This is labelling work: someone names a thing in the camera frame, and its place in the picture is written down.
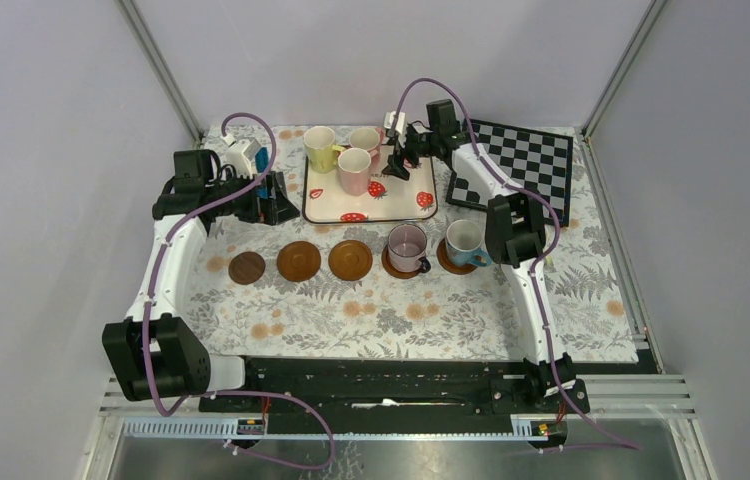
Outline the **brown coaster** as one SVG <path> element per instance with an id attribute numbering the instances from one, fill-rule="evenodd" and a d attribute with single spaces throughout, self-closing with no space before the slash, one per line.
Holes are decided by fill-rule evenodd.
<path id="1" fill-rule="evenodd" d="M 372 268 L 373 255 L 370 248 L 357 240 L 344 240 L 336 244 L 328 256 L 331 272 L 344 281 L 364 278 Z"/>
<path id="2" fill-rule="evenodd" d="M 436 256 L 440 266 L 454 275 L 467 275 L 477 269 L 476 266 L 471 264 L 465 264 L 462 266 L 454 264 L 448 257 L 447 242 L 445 238 L 442 238 L 439 241 L 436 249 Z"/>
<path id="3" fill-rule="evenodd" d="M 276 259 L 280 275 L 290 282 L 303 282 L 314 277 L 321 267 L 319 249 L 307 241 L 295 241 L 284 246 Z"/>
<path id="4" fill-rule="evenodd" d="M 403 279 L 403 280 L 405 280 L 405 279 L 411 279 L 411 278 L 414 278 L 414 277 L 416 277 L 416 276 L 418 276 L 420 274 L 419 270 L 412 271 L 412 272 L 402 272 L 402 271 L 397 270 L 392 265 L 392 263 L 390 261 L 389 248 L 387 246 L 385 246 L 382 249 L 381 264 L 382 264 L 383 269 L 389 275 L 391 275 L 392 277 L 397 278 L 397 279 Z"/>

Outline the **yellow mug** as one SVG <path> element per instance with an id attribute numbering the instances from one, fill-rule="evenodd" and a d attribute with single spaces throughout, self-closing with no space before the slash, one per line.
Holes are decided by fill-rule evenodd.
<path id="1" fill-rule="evenodd" d="M 335 131 L 327 126 L 314 126 L 303 136 L 309 166 L 317 173 L 326 174 L 337 166 L 339 155 L 346 150 L 336 141 Z"/>

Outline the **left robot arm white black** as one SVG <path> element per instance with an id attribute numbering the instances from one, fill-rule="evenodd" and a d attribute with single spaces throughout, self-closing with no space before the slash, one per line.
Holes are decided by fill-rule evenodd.
<path id="1" fill-rule="evenodd" d="M 224 156 L 177 151 L 173 160 L 174 175 L 152 207 L 153 244 L 142 285 L 125 319 L 105 325 L 102 345 L 129 401 L 223 390 L 233 408 L 247 411 L 260 401 L 262 387 L 246 374 L 243 358 L 210 355 L 188 327 L 188 277 L 216 220 L 277 225 L 299 211 L 264 147 Z"/>

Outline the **grey purple mug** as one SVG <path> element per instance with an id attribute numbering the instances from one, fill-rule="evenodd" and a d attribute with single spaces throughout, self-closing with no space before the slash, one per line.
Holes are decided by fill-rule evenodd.
<path id="1" fill-rule="evenodd" d="M 401 274 L 424 274 L 431 270 L 427 257 L 428 239 L 425 232 L 413 224 L 394 227 L 387 239 L 387 255 L 391 267 Z"/>

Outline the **dark walnut coaster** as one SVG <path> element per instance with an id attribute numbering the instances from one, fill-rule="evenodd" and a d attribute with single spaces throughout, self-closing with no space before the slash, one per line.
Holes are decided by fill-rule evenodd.
<path id="1" fill-rule="evenodd" d="M 238 285 L 250 285 L 265 273 L 264 258 L 256 252 L 246 251 L 235 256 L 229 263 L 229 278 Z"/>

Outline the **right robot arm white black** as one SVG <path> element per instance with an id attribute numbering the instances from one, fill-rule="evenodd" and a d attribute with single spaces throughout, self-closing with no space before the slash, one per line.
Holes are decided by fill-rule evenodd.
<path id="1" fill-rule="evenodd" d="M 402 112 L 387 112 L 383 132 L 392 151 L 383 172 L 406 181 L 410 166 L 423 157 L 436 158 L 486 200 L 486 251 L 506 275 L 533 340 L 524 360 L 524 396 L 534 410 L 548 412 L 576 385 L 572 359 L 552 322 L 545 285 L 544 259 L 557 244 L 546 238 L 545 215 L 553 209 L 505 174 L 477 142 L 471 124 L 457 120 L 456 108 L 450 100 L 429 103 L 423 130 L 411 126 Z"/>

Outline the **black white chessboard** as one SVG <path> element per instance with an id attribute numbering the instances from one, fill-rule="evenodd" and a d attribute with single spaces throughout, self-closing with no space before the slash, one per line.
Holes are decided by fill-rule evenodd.
<path id="1" fill-rule="evenodd" d="M 512 180 L 540 194 L 553 207 L 560 225 L 569 225 L 574 138 L 571 136 L 473 120 L 480 146 Z"/>

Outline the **blue mug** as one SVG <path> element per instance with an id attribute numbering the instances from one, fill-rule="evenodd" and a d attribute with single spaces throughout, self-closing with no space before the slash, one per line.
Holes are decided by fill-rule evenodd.
<path id="1" fill-rule="evenodd" d="M 479 224 L 470 220 L 452 222 L 445 235 L 446 254 L 457 267 L 487 267 L 492 259 L 484 250 L 483 231 Z"/>

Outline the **pink mug front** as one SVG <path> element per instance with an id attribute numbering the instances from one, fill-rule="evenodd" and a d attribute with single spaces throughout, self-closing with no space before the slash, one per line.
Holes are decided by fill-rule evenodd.
<path id="1" fill-rule="evenodd" d="M 367 192 L 371 174 L 371 155 L 360 148 L 344 150 L 338 157 L 338 175 L 342 190 L 351 196 Z"/>

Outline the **strawberry print serving tray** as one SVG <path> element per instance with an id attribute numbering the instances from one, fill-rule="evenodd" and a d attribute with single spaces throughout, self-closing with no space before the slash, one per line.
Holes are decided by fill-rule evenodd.
<path id="1" fill-rule="evenodd" d="M 422 158 L 408 172 L 407 181 L 374 173 L 367 190 L 352 196 L 341 187 L 339 169 L 318 173 L 307 166 L 303 216 L 314 224 L 429 219 L 438 209 L 432 160 Z"/>

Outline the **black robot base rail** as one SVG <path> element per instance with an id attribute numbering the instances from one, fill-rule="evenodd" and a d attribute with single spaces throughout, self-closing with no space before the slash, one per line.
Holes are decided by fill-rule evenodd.
<path id="1" fill-rule="evenodd" d="M 210 384 L 210 360 L 152 362 L 163 398 L 196 396 L 202 413 L 254 414 L 270 434 L 508 434 L 512 416 L 549 423 L 591 409 L 590 374 L 564 360 L 528 362 L 302 360 L 251 357 L 242 386 Z"/>

